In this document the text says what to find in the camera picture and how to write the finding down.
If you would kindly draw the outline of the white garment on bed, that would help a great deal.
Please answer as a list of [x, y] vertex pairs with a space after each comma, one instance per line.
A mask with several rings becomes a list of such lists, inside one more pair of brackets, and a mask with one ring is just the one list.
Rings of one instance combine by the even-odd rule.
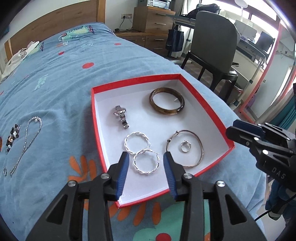
[[27, 48], [22, 48], [14, 54], [5, 66], [4, 72], [1, 75], [1, 81], [8, 78], [11, 73], [25, 60], [25, 58], [28, 57], [34, 49], [36, 49], [39, 43], [39, 41], [31, 41], [29, 45], [27, 45]]

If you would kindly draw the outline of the dark grey chair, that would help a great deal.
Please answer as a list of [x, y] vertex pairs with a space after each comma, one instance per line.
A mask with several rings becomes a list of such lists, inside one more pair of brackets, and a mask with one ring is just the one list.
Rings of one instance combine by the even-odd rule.
[[205, 70], [212, 73], [211, 91], [215, 90], [221, 80], [230, 81], [225, 95], [219, 95], [227, 102], [238, 79], [232, 64], [239, 39], [236, 27], [227, 18], [209, 11], [199, 11], [196, 15], [191, 49], [181, 68], [191, 59], [202, 66], [198, 79]]

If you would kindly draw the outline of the red jewelry box tray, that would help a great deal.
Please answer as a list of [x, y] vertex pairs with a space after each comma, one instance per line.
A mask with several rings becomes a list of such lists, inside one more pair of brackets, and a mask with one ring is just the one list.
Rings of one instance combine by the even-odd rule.
[[[156, 112], [149, 104], [150, 93], [160, 87], [177, 90], [185, 100], [184, 109], [176, 115]], [[168, 192], [163, 154], [167, 139], [179, 130], [190, 130], [198, 135], [204, 156], [195, 168], [187, 172], [198, 176], [221, 161], [234, 149], [234, 142], [227, 139], [226, 128], [215, 111], [191, 83], [180, 74], [144, 76], [121, 80], [93, 87], [91, 90], [93, 123], [97, 148], [104, 170], [118, 162], [125, 151], [123, 141], [132, 132], [147, 135], [149, 149], [159, 153], [160, 165], [150, 175], [138, 173], [133, 164], [129, 166], [123, 193], [116, 206], [119, 208], [148, 201]], [[124, 129], [120, 118], [115, 116], [115, 107], [126, 109], [129, 128]], [[191, 151], [182, 153], [180, 144], [188, 140]], [[200, 157], [198, 141], [189, 133], [181, 133], [169, 144], [175, 162], [192, 165]]]

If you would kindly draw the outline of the brown tortoise bangle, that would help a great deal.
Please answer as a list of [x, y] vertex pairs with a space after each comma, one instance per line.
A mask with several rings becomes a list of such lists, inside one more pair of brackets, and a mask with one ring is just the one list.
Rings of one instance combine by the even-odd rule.
[[185, 100], [177, 90], [160, 87], [150, 93], [149, 104], [158, 113], [176, 115], [184, 109]]

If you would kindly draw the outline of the white printer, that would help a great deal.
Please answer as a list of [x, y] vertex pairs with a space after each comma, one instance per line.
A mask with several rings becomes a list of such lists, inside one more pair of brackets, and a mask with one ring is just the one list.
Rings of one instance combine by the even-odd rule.
[[156, 8], [170, 9], [171, 0], [138, 0], [137, 6], [153, 6]]

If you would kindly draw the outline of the wooden headboard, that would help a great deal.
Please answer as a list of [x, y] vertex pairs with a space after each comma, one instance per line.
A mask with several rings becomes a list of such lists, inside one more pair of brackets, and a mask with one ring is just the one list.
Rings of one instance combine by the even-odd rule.
[[1, 40], [4, 63], [31, 41], [89, 22], [105, 22], [106, 1], [32, 1], [11, 22]]

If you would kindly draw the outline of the silver wristwatch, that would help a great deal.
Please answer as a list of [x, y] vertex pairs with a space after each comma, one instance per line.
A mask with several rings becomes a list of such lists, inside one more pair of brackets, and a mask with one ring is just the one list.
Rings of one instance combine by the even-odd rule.
[[121, 121], [121, 124], [123, 126], [124, 129], [127, 129], [129, 128], [129, 124], [126, 120], [126, 109], [125, 108], [122, 108], [121, 106], [117, 105], [115, 107], [115, 112], [113, 113], [115, 116], [119, 117], [120, 118], [120, 121]]

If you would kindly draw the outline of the twisted silver hoop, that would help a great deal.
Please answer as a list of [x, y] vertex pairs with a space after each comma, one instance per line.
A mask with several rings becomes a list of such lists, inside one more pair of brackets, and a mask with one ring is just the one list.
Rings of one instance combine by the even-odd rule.
[[146, 134], [141, 132], [132, 132], [125, 137], [123, 145], [128, 153], [134, 155], [142, 149], [148, 149], [151, 146], [151, 143]]
[[158, 170], [160, 165], [159, 153], [151, 149], [142, 149], [133, 156], [133, 166], [142, 175], [150, 175]]

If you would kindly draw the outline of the blue patterned bed cover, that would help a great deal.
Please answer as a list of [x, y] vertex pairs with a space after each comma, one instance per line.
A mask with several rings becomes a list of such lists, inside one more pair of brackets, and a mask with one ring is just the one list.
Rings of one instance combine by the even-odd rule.
[[[201, 82], [178, 65], [129, 41], [116, 37], [102, 23], [88, 24], [94, 34], [80, 35], [66, 44], [62, 33], [40, 43], [1, 83], [1, 137], [22, 126], [9, 153], [1, 150], [1, 216], [18, 240], [25, 240], [68, 180], [83, 182], [102, 173], [93, 128], [91, 88], [147, 75], [181, 73], [206, 99], [226, 127], [238, 116]], [[34, 116], [43, 126], [18, 167], [26, 126]], [[255, 167], [248, 149], [236, 145], [220, 163], [200, 176], [224, 180], [255, 218], [262, 205], [266, 177]], [[154, 240], [167, 233], [179, 240], [183, 207], [170, 194], [140, 205], [110, 206], [114, 240]]]

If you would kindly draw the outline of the thin silver bangle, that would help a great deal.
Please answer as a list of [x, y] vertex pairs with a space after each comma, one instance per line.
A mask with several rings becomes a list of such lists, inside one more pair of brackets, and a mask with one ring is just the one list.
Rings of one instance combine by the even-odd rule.
[[[173, 138], [175, 138], [176, 136], [180, 135], [181, 133], [189, 133], [191, 135], [194, 136], [194, 138], [198, 141], [199, 143], [199, 147], [200, 147], [200, 157], [197, 159], [197, 161], [192, 164], [192, 165], [182, 165], [183, 168], [195, 168], [196, 166], [198, 166], [201, 161], [203, 160], [203, 156], [204, 156], [204, 148], [203, 148], [203, 144], [200, 140], [200, 138], [198, 137], [197, 134], [195, 134], [194, 132], [190, 131], [190, 130], [179, 130], [176, 131], [172, 136], [170, 136], [167, 141], [166, 141], [166, 152], [169, 151], [169, 144], [171, 143], [171, 141], [173, 140]], [[191, 151], [192, 148], [192, 144], [188, 141], [188, 140], [183, 140], [180, 144], [180, 150], [182, 153], [188, 153], [189, 151]]]

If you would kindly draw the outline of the dark backpack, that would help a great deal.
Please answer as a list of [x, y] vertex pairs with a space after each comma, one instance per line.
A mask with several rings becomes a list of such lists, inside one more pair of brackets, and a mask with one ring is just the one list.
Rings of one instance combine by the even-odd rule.
[[197, 13], [200, 11], [208, 11], [210, 13], [218, 14], [220, 13], [220, 7], [217, 4], [198, 4], [194, 10], [186, 15], [186, 18], [195, 19]]

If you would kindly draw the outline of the navy tote bag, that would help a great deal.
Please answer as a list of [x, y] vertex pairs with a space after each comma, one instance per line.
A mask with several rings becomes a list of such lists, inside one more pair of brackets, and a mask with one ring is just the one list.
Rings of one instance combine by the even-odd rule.
[[184, 32], [181, 31], [180, 25], [175, 25], [169, 30], [166, 41], [166, 49], [168, 50], [168, 57], [178, 58], [181, 56], [184, 44]]

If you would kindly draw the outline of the computer monitor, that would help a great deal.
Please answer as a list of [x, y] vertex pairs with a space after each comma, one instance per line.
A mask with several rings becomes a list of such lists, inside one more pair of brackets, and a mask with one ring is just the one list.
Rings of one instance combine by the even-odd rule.
[[260, 52], [267, 53], [271, 45], [274, 43], [274, 38], [265, 32], [261, 32], [258, 41], [255, 43], [255, 48]]

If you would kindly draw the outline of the wooden drawer chest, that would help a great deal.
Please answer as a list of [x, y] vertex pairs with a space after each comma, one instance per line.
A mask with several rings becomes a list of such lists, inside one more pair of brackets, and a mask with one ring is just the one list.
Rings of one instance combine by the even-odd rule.
[[173, 19], [170, 16], [174, 15], [175, 12], [169, 9], [137, 6], [134, 8], [132, 29], [116, 32], [116, 35], [166, 57], [168, 33], [173, 27]]

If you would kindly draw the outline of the desk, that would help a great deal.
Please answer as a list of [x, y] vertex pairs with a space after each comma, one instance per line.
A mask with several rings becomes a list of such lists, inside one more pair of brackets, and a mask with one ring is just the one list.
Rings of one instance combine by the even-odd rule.
[[[172, 15], [167, 15], [170, 18], [173, 19], [174, 23], [180, 26], [184, 26], [184, 27], [188, 27], [191, 29], [195, 28], [195, 23], [196, 20], [195, 19], [189, 19], [183, 16], [172, 16]], [[259, 70], [261, 69], [262, 65], [264, 63], [266, 63], [269, 55], [265, 54], [265, 51], [262, 49], [258, 49], [257, 47], [255, 47], [255, 44], [253, 42], [250, 42], [249, 40], [244, 40], [242, 38], [240, 38], [238, 44], [237, 44], [237, 50], [239, 52], [241, 52], [242, 54], [244, 54], [245, 57], [247, 57], [248, 55], [251, 56], [250, 60], [252, 60], [252, 62], [254, 63], [255, 60], [258, 60], [258, 64], [256, 66], [256, 70], [254, 72], [254, 74], [252, 75], [251, 78], [249, 78], [249, 83], [252, 84], [255, 80], [255, 77], [257, 75], [257, 73], [259, 72]]]

